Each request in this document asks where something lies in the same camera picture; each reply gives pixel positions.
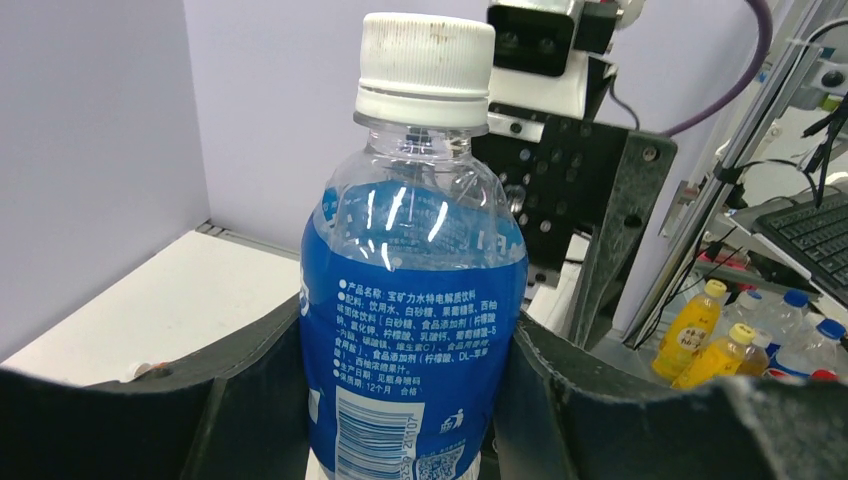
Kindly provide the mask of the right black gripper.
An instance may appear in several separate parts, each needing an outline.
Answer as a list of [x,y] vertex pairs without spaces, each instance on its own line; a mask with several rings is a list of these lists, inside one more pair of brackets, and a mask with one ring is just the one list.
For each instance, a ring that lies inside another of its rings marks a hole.
[[525,239],[529,282],[557,287],[572,237],[590,237],[573,296],[553,316],[558,333],[584,347],[609,329],[599,321],[623,288],[677,145],[656,133],[517,106],[490,106],[488,122],[473,154],[504,185]]

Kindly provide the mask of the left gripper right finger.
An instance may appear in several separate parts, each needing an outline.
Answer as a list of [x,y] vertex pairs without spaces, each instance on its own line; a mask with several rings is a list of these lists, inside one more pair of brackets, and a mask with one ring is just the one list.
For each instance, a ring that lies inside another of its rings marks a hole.
[[840,381],[673,390],[521,316],[493,417],[504,479],[843,479]]

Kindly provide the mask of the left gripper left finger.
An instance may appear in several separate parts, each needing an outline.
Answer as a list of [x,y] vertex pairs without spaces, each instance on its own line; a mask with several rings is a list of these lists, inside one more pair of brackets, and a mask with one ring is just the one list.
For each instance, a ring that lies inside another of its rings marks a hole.
[[5,479],[301,479],[308,386],[296,299],[140,378],[1,374]]

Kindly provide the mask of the clear bottle blue label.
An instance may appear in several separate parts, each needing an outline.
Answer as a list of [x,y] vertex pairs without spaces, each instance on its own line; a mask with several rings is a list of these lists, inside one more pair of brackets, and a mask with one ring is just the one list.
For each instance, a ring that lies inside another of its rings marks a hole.
[[302,236],[309,443],[329,479],[474,479],[527,280],[488,132],[494,28],[364,17],[364,148]]

